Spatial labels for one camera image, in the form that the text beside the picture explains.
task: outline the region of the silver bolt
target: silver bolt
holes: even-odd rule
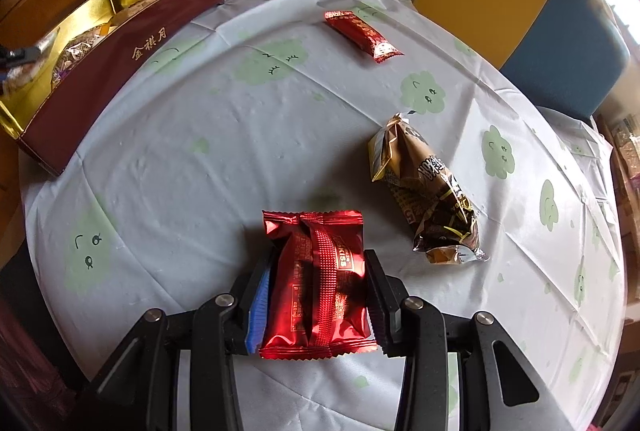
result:
[[[481,325],[492,325],[494,324],[494,316],[492,316],[489,312],[478,312],[476,314],[476,321],[478,321]]]
[[[156,323],[162,317],[162,310],[160,308],[149,308],[149,310],[145,312],[144,317],[145,321]]]
[[[404,306],[409,310],[420,310],[424,306],[424,301],[419,297],[410,296],[404,300]]]
[[[236,300],[231,294],[220,294],[216,297],[216,305],[231,306]]]

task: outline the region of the red snack package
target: red snack package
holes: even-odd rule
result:
[[[343,36],[350,39],[360,49],[380,63],[393,56],[404,55],[387,41],[380,33],[366,24],[351,11],[325,12],[324,20]]]
[[[288,239],[277,263],[260,356],[322,359],[375,350],[375,340],[368,339],[362,215],[265,212],[264,226],[271,239]]]

